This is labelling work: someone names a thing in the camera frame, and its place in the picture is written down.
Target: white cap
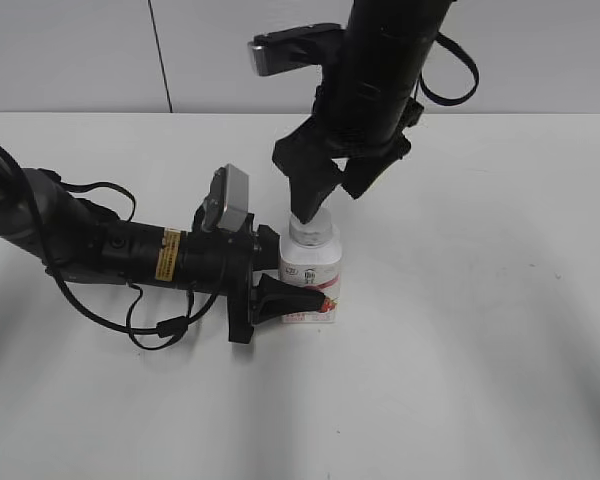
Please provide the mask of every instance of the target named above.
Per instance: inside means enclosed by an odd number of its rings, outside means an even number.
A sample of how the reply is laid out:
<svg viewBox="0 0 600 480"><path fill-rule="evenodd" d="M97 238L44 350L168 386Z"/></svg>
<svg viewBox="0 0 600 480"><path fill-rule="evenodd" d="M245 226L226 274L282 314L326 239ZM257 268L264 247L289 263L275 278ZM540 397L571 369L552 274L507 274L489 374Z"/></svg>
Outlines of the white cap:
<svg viewBox="0 0 600 480"><path fill-rule="evenodd" d="M333 238L331 213L326 208L320 208L313 220L306 225L291 214L289 235L293 241L305 247L317 247L329 242Z"/></svg>

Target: white bottle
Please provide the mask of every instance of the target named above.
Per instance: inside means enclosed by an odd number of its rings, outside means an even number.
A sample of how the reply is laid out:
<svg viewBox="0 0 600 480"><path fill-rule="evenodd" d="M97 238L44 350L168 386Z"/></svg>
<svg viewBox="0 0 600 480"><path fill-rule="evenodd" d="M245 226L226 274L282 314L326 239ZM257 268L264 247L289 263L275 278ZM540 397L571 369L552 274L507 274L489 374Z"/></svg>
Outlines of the white bottle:
<svg viewBox="0 0 600 480"><path fill-rule="evenodd" d="M319 290L327 296L321 312L294 313L284 323L333 323L340 296L340 233L331 214L321 208L303 225L295 215L289 231L280 239L280 280L290 285Z"/></svg>

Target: gray wall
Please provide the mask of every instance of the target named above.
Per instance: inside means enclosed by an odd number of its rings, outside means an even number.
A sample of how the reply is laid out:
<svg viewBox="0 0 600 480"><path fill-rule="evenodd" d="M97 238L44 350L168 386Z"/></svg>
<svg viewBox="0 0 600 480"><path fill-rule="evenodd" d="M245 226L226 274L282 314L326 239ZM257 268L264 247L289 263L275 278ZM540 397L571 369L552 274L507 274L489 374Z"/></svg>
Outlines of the gray wall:
<svg viewBox="0 0 600 480"><path fill-rule="evenodd" d="M351 0L153 0L177 112L306 112L316 69L260 79L257 33L345 23ZM463 112L600 112L600 0L460 0L443 30L477 60ZM429 83L470 77L441 49ZM0 0L0 111L168 111L145 0Z"/></svg>

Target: table surface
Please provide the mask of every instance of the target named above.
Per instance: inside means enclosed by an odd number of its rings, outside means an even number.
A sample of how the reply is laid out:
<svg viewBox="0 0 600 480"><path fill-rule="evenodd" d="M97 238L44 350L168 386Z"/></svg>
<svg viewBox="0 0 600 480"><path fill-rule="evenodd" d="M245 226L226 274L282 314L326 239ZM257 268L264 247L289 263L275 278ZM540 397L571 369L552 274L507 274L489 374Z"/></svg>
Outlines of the table surface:
<svg viewBox="0 0 600 480"><path fill-rule="evenodd" d="M138 221L180 229L231 162L280 230L270 156L302 120L0 114L0 143L67 182L121 183ZM0 240L0 479L600 480L600 116L434 115L408 134L367 195L329 200L333 325L272 322L235 346L218 302L140 352ZM134 298L74 290L118 321ZM183 306L150 289L136 319Z"/></svg>

